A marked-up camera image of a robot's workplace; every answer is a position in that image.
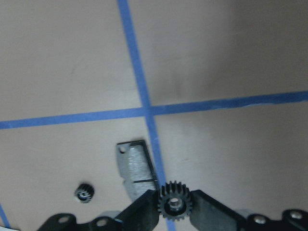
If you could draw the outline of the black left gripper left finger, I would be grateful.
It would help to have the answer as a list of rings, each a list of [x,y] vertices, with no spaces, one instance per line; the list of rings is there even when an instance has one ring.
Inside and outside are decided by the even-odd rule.
[[[59,213],[49,217],[39,231],[152,231],[159,222],[158,191],[147,190],[114,218],[99,216],[78,223],[73,214]]]

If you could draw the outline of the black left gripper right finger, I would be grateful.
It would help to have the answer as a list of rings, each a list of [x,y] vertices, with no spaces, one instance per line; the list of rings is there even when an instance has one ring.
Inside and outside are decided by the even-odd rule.
[[[191,192],[190,223],[199,231],[306,231],[308,213],[287,209],[279,220],[262,214],[244,217],[201,190]]]

